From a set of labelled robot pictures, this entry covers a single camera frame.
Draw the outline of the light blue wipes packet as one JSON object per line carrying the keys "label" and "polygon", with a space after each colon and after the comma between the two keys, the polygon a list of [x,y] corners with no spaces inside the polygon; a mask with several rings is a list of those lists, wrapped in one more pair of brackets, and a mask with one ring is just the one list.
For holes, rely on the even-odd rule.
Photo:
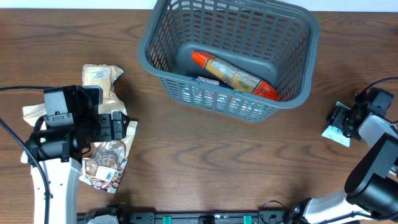
{"label": "light blue wipes packet", "polygon": [[341,102],[337,101],[335,107],[332,109],[330,114],[327,116],[327,127],[322,132],[322,136],[333,140],[343,146],[349,147],[350,138],[347,138],[343,134],[343,122],[346,119],[346,113],[351,108],[345,106]]}

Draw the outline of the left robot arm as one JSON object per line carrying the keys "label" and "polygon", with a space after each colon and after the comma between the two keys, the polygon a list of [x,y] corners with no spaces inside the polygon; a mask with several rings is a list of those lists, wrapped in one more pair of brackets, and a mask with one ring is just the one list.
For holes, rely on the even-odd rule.
{"label": "left robot arm", "polygon": [[98,85],[44,90],[46,114],[26,142],[35,187],[34,223],[76,223],[78,181],[83,150],[94,142],[126,137],[129,117],[120,111],[100,114]]}

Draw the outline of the multicolour tissue pack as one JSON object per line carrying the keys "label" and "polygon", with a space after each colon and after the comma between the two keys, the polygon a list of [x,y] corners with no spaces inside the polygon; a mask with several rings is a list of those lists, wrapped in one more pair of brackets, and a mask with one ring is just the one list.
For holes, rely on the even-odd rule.
{"label": "multicolour tissue pack", "polygon": [[264,121],[273,115],[277,108],[254,100],[238,90],[204,82],[193,77],[192,82],[179,82],[173,96],[179,96],[182,103],[247,121]]}

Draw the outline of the orange cracker package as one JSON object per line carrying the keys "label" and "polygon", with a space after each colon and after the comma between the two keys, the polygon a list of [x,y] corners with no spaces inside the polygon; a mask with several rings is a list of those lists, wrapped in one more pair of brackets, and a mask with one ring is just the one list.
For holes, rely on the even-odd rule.
{"label": "orange cracker package", "polygon": [[192,52],[192,59],[196,64],[231,88],[274,101],[279,99],[277,91],[271,84],[235,67],[223,59],[207,52],[196,51]]}

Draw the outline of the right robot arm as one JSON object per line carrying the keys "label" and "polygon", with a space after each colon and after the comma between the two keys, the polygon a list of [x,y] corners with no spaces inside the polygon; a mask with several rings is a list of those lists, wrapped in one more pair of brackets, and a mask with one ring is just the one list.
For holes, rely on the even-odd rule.
{"label": "right robot arm", "polygon": [[369,104],[361,109],[357,132],[370,147],[348,176],[345,188],[323,198],[298,204],[286,223],[359,223],[361,220],[397,221],[397,128],[385,111]]}

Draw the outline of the grey plastic basket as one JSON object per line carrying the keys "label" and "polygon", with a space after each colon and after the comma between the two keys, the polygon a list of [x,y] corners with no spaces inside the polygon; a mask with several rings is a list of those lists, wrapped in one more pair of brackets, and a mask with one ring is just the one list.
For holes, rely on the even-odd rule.
{"label": "grey plastic basket", "polygon": [[214,76],[192,59],[208,52],[271,84],[279,99],[250,93],[277,110],[300,106],[309,96],[320,25],[310,11],[280,1],[160,0],[137,51],[142,67],[157,76],[169,97],[193,77]]}

